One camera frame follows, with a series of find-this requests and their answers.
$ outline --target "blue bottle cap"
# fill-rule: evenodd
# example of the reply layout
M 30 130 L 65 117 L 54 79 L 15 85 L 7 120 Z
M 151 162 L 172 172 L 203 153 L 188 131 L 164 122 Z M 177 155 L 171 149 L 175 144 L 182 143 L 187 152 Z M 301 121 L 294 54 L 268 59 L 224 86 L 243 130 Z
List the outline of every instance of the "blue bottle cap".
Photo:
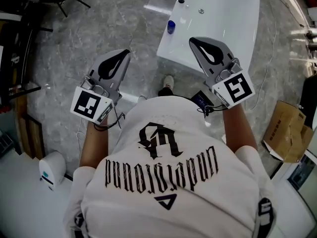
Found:
M 168 26 L 169 26 L 169 27 L 175 27 L 174 21 L 169 20 L 169 21 L 168 21 Z

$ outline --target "cardboard box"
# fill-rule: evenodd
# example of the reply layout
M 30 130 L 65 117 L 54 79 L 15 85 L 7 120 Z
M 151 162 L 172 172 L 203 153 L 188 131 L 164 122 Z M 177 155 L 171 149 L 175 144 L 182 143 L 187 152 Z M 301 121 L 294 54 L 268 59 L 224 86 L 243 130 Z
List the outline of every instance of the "cardboard box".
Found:
M 263 142 L 271 155 L 283 162 L 299 162 L 307 149 L 313 130 L 304 125 L 306 116 L 296 107 L 277 101 Z

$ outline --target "white cable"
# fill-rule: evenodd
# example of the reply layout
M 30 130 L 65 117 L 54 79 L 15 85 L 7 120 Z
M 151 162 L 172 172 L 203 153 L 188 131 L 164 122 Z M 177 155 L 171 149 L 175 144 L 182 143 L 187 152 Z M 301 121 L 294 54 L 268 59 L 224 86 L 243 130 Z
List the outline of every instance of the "white cable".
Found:
M 80 118 L 80 123 L 79 123 L 78 130 L 77 130 L 77 133 L 76 133 L 76 138 L 77 138 L 77 143 L 78 143 L 78 152 L 79 152 L 79 153 L 78 153 L 78 156 L 79 156 L 79 158 L 80 158 L 80 145 L 79 145 L 79 140 L 84 140 L 84 139 L 80 139 L 80 138 L 78 137 L 78 134 L 79 134 L 79 133 L 82 133 L 82 134 L 86 137 L 86 134 L 83 133 L 82 131 L 80 131 L 81 121 L 82 121 L 82 118 Z
M 256 104 L 254 105 L 254 107 L 251 108 L 251 109 L 249 109 L 248 111 L 252 111 L 253 109 L 255 109 L 256 106 L 257 106 L 257 104 L 258 104 L 258 101 L 259 101 L 259 98 L 260 98 L 260 93 L 261 93 L 262 87 L 263 87 L 263 85 L 264 85 L 264 82 L 265 82 L 265 80 L 266 80 L 266 76 L 267 76 L 267 72 L 268 72 L 268 67 L 269 67 L 269 65 L 270 65 L 270 63 L 271 63 L 271 61 L 272 61 L 272 59 L 273 59 L 273 57 L 274 57 L 274 43 L 275 43 L 276 35 L 277 35 L 276 18 L 275 18 L 274 12 L 273 12 L 273 6 L 272 6 L 272 3 L 271 3 L 271 0 L 268 0 L 268 1 L 269 1 L 269 5 L 271 6 L 272 15 L 273 15 L 274 22 L 275 22 L 275 36 L 274 36 L 274 40 L 273 40 L 273 54 L 272 54 L 271 59 L 269 60 L 269 62 L 268 62 L 267 65 L 266 65 L 266 72 L 265 72 L 265 76 L 264 76 L 263 82 L 262 82 L 262 84 L 261 84 L 261 87 L 260 87 L 260 89 L 259 89 L 259 94 L 258 94 L 257 102 L 256 102 Z

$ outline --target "triangle logo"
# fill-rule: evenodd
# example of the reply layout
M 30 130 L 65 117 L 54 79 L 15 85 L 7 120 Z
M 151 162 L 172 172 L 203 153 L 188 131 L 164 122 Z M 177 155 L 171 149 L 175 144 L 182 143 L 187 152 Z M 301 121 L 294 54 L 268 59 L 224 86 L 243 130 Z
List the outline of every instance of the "triangle logo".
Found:
M 175 202 L 176 197 L 177 194 L 171 194 L 166 196 L 157 196 L 154 199 L 159 202 L 159 204 L 163 206 L 166 210 L 170 210 L 173 203 Z

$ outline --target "small bottle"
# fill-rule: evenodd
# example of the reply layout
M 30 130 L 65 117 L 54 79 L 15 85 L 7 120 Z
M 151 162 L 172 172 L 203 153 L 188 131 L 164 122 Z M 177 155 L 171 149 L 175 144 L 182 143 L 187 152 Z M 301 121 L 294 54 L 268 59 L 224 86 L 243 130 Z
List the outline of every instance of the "small bottle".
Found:
M 167 32 L 168 32 L 169 34 L 174 33 L 175 26 L 176 26 L 176 25 L 175 25 L 174 21 L 169 20 L 169 21 L 168 21 L 168 24 L 167 24 Z

